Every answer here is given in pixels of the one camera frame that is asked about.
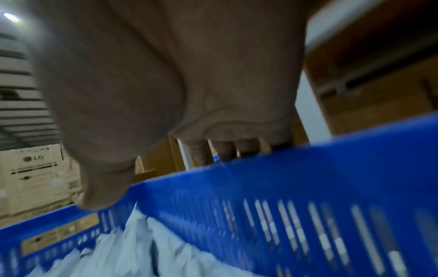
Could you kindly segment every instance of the finger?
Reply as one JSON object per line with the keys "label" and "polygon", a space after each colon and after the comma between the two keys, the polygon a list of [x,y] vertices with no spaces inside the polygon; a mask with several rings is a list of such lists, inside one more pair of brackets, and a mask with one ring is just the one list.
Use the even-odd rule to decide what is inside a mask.
{"label": "finger", "polygon": [[116,172],[80,168],[83,193],[77,199],[80,208],[100,210],[117,203],[135,182],[135,164]]}
{"label": "finger", "polygon": [[292,134],[289,128],[271,136],[266,136],[265,140],[271,147],[272,151],[290,148],[293,146]]}
{"label": "finger", "polygon": [[257,138],[249,140],[235,141],[234,145],[240,153],[240,157],[256,155],[260,152],[260,143]]}
{"label": "finger", "polygon": [[183,141],[183,143],[190,149],[190,153],[195,160],[196,166],[203,167],[214,163],[210,145],[207,140],[191,142]]}
{"label": "finger", "polygon": [[221,162],[227,162],[237,158],[237,150],[234,143],[230,141],[212,141],[211,144],[213,144]]}

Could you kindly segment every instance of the blue plastic crate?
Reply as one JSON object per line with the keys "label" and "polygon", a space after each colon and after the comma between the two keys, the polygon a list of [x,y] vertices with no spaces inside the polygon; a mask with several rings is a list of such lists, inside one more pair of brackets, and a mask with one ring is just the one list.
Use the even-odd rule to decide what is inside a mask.
{"label": "blue plastic crate", "polygon": [[71,206],[1,229],[0,277],[92,246],[137,201],[185,241],[262,275],[438,276],[437,142],[430,116],[146,181],[98,226],[29,256],[23,239],[88,213]]}

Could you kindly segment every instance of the bright light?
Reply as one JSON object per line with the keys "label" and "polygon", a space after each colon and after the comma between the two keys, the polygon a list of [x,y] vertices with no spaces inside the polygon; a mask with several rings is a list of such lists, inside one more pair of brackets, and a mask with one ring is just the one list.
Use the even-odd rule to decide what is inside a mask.
{"label": "bright light", "polygon": [[10,13],[8,13],[8,12],[4,12],[3,15],[4,15],[7,19],[9,19],[10,21],[12,21],[12,22],[15,22],[15,23],[20,22],[20,19],[19,19],[18,17],[16,17],[15,15],[10,14]]}

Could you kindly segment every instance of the lg logo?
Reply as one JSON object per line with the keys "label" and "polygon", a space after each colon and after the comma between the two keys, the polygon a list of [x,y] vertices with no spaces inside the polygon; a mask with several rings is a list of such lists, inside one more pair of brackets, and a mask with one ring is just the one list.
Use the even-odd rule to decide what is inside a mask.
{"label": "lg logo", "polygon": [[30,162],[32,160],[42,160],[42,159],[44,159],[44,157],[42,155],[39,155],[39,156],[34,156],[34,157],[24,157],[23,161]]}

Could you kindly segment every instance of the ceiling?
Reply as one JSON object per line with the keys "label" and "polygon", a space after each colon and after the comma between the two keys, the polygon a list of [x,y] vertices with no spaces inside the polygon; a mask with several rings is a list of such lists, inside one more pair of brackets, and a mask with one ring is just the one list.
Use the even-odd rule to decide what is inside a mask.
{"label": "ceiling", "polygon": [[0,151],[59,142],[15,26],[0,15]]}

